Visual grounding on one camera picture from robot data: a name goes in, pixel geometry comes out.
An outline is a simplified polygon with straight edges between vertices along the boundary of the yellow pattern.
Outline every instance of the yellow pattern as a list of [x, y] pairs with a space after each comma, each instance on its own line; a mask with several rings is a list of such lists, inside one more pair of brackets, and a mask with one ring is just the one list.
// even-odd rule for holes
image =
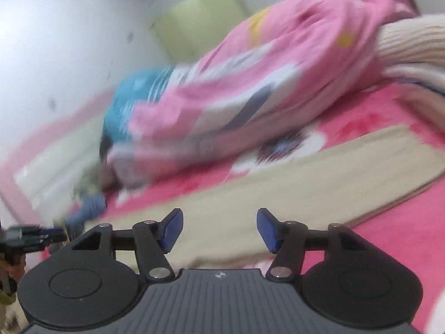
[[339, 48], [350, 48], [355, 43], [354, 35], [351, 32], [344, 31], [337, 37]]
[[249, 30], [253, 48], [261, 45], [261, 25], [263, 24], [264, 18], [268, 14], [269, 10], [270, 7], [261, 10], [249, 19]]

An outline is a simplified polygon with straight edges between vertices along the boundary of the pink bedsheet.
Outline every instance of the pink bedsheet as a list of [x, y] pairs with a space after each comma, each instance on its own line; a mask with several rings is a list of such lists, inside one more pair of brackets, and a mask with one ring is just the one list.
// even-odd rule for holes
[[[325, 112], [319, 121], [284, 139], [223, 163], [196, 168], [130, 195], [111, 200], [106, 217], [147, 209], [154, 204], [190, 194], [270, 165], [285, 164], [317, 150], [335, 146], [395, 124], [406, 124], [419, 138], [445, 150], [445, 136], [435, 132], [402, 107], [401, 86], [392, 84], [374, 92], [348, 95]], [[423, 330], [433, 303], [445, 288], [445, 180], [413, 199], [355, 227], [355, 231], [414, 271], [422, 281], [424, 299], [414, 319]], [[310, 253], [305, 267], [321, 259]]]
[[157, 104], [136, 104], [133, 139], [107, 162], [137, 185], [304, 126], [358, 81], [375, 81], [379, 28], [415, 15], [409, 0], [279, 2], [236, 27]]

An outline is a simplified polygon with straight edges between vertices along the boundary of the pink blanket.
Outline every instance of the pink blanket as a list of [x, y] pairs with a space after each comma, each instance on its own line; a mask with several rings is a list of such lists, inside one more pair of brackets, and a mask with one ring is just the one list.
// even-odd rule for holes
[[285, 0], [182, 68], [158, 104], [140, 102], [132, 143], [108, 157], [137, 185], [256, 147], [369, 85], [379, 27], [413, 17], [408, 0]]

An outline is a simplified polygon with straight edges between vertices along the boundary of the beige towel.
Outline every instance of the beige towel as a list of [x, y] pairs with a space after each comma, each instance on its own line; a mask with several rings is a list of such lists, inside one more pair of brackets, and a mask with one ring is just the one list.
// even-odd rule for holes
[[[356, 224], [416, 194], [444, 171], [442, 153], [421, 144], [407, 127], [394, 126], [109, 222], [114, 229], [129, 229], [179, 207], [185, 222], [167, 256], [172, 266], [223, 262], [266, 252], [256, 230], [261, 207], [311, 229]], [[118, 259], [136, 267], [133, 253], [118, 252]]]
[[0, 334], [18, 334], [28, 326], [25, 314], [16, 300], [8, 306], [0, 306]]

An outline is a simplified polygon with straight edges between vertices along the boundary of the blue fabric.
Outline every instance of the blue fabric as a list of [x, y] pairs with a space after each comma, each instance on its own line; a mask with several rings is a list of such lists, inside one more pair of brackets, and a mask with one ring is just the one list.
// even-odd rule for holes
[[82, 202], [82, 208], [68, 215], [65, 224], [69, 227], [81, 226], [83, 230], [85, 222], [95, 220], [105, 212], [106, 208], [103, 195], [87, 196]]
[[174, 67], [152, 68], [129, 75], [117, 87], [104, 118], [104, 132], [113, 143], [131, 139], [128, 122], [138, 100], [157, 102], [167, 88]]
[[283, 244], [279, 240], [279, 224], [280, 222], [266, 209], [259, 209], [256, 215], [256, 228], [263, 238], [269, 252], [276, 254]]
[[184, 214], [179, 210], [174, 218], [168, 222], [164, 228], [164, 238], [161, 240], [161, 249], [165, 254], [172, 250], [183, 228]]

